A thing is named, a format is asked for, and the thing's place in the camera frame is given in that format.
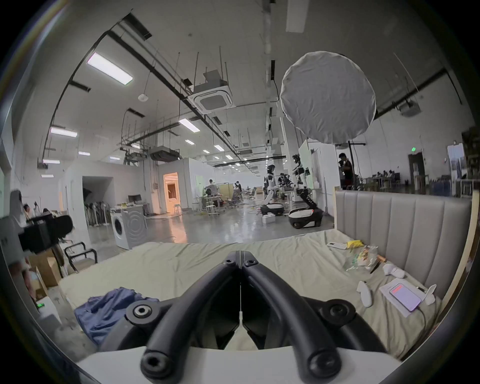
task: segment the smartphone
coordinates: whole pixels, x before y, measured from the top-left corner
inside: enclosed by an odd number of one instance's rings
[[[415,308],[417,308],[418,305],[421,303],[421,299],[402,283],[394,286],[390,290],[390,293],[410,312],[413,312]]]
[[[343,249],[343,250],[347,249],[347,245],[342,243],[330,242],[330,243],[327,243],[327,246],[332,248]]]

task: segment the bed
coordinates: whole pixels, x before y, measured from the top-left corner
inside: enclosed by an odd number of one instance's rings
[[[373,274],[344,271],[350,251],[331,249],[330,241],[346,242],[350,237],[336,229],[294,237],[233,244],[175,244],[149,242],[114,258],[96,264],[60,282],[60,288],[76,308],[91,296],[126,287],[144,296],[160,300],[180,296],[200,276],[222,262],[230,251],[250,251],[258,260],[287,281],[300,295],[318,300],[345,299],[370,324],[390,354],[401,358],[418,340],[425,324],[420,313],[408,318],[391,305],[378,288],[393,278],[381,268]],[[365,280],[373,292],[373,305],[364,308],[358,282]],[[410,276],[415,285],[419,282]],[[440,300],[435,305],[422,304],[427,326],[434,321]],[[246,333],[232,339],[235,349],[254,348]]]
[[[70,275],[60,288],[73,308],[91,296],[125,287],[159,300],[180,296],[231,251],[250,251],[300,295],[318,300],[345,299],[372,327],[392,356],[401,359],[432,327],[451,300],[470,253],[479,212],[472,200],[384,192],[335,192],[335,229],[297,236],[229,244],[143,244]],[[389,303],[379,287],[392,281],[382,268],[345,271],[350,251],[327,243],[360,239],[405,269],[406,279],[426,288],[437,284],[436,301],[420,305],[407,318]],[[373,305],[365,308],[356,291],[366,281]],[[252,349],[239,327],[228,349]]]

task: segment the blue cloth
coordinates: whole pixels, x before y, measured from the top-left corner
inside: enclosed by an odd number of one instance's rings
[[[127,307],[138,300],[159,301],[144,298],[133,289],[120,287],[104,296],[91,297],[76,308],[74,313],[78,324],[95,344],[102,344],[112,327],[125,316]]]

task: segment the washing machine door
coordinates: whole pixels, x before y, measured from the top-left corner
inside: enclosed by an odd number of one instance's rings
[[[113,219],[113,233],[115,233],[115,236],[117,237],[117,239],[122,239],[123,224],[121,220],[118,218],[118,216],[116,216]]]

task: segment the ceiling light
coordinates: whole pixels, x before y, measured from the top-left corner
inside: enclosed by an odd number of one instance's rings
[[[57,135],[62,135],[62,136],[69,136],[69,137],[77,137],[78,133],[75,131],[69,131],[68,129],[61,128],[61,127],[50,127],[50,132],[57,134]]]
[[[53,160],[53,159],[43,159],[43,164],[60,164],[60,160]]]
[[[90,64],[92,67],[97,68],[110,77],[113,77],[123,85],[128,84],[133,79],[133,77],[131,77],[123,69],[117,67],[114,63],[105,59],[103,56],[100,56],[96,52],[90,59],[88,59],[87,64]]]
[[[192,132],[200,132],[200,130],[195,127],[188,119],[179,120],[179,123],[187,127]]]

